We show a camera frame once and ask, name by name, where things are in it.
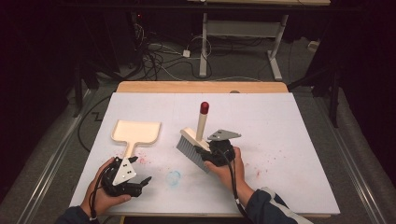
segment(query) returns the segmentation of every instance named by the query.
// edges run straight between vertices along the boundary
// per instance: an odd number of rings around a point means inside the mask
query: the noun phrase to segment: red handle tip
[[[205,115],[207,111],[209,111],[209,104],[207,102],[202,102],[200,113]]]

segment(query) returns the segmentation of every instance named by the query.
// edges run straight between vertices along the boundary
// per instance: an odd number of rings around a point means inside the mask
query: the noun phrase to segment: dark blue sleeve
[[[307,224],[312,223],[291,212],[283,200],[268,188],[256,190],[250,197],[247,216],[255,224]]]
[[[85,224],[85,223],[99,223],[96,219],[90,221],[90,218],[85,214],[80,206],[69,207],[63,215],[56,219],[55,224]]]

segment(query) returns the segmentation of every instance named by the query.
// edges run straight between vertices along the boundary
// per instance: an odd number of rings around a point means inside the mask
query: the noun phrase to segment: hand brush
[[[177,144],[177,149],[181,151],[187,158],[193,161],[199,168],[205,172],[209,172],[204,161],[201,158],[201,154],[195,151],[195,147],[201,147],[206,151],[210,152],[209,144],[202,139],[204,128],[206,124],[207,112],[209,110],[209,104],[207,102],[201,103],[201,109],[198,119],[197,132],[191,128],[184,128],[180,131],[181,137]]]

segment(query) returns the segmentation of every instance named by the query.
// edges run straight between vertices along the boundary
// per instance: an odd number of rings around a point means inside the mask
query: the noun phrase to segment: brush bristles
[[[185,137],[180,137],[180,141],[178,141],[176,148],[187,158],[193,161],[199,168],[201,168],[206,173],[209,173],[209,169],[207,169],[207,167],[204,165],[201,155],[195,151],[194,145],[191,144]]]

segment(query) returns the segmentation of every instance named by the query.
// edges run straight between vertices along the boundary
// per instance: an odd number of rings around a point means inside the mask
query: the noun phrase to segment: person's right hand
[[[233,150],[235,151],[235,159],[234,162],[231,161],[231,165],[233,167],[233,171],[235,172],[236,191],[241,204],[246,206],[254,190],[245,181],[245,167],[242,161],[240,148],[234,147]],[[217,167],[210,161],[205,161],[204,164],[211,172],[219,177],[220,182],[230,192],[233,192],[231,174],[228,166]]]

